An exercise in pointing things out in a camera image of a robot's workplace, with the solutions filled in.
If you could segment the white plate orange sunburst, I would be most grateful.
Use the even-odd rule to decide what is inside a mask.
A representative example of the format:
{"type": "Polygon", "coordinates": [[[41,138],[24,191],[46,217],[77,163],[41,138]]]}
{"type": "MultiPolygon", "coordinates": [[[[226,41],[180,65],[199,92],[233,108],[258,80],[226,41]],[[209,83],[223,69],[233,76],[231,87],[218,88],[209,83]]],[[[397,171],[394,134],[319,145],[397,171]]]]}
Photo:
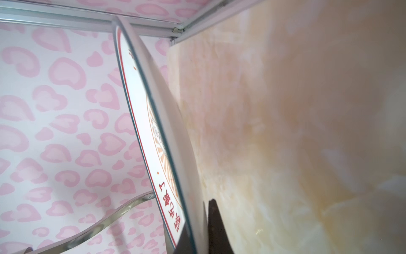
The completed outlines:
{"type": "Polygon", "coordinates": [[[122,16],[115,51],[143,160],[172,246],[185,223],[195,254],[209,252],[207,215],[193,148],[177,103],[150,52],[122,16]]]}

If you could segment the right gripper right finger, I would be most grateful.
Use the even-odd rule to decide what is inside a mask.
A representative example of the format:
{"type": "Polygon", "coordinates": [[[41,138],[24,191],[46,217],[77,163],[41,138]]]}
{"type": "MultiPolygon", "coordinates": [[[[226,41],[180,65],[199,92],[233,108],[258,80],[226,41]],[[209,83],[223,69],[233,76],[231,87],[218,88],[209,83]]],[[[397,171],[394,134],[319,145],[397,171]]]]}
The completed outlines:
{"type": "Polygon", "coordinates": [[[234,254],[215,199],[208,204],[208,236],[210,254],[234,254]]]}

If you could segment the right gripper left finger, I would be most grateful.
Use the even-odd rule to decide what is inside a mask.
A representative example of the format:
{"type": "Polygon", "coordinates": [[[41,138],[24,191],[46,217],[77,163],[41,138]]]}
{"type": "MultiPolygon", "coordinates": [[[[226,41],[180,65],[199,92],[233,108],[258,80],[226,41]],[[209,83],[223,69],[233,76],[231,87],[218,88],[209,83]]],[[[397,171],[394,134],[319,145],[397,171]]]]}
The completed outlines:
{"type": "Polygon", "coordinates": [[[194,254],[195,251],[193,249],[190,237],[189,237],[189,225],[185,223],[177,246],[175,247],[173,254],[194,254]]]}

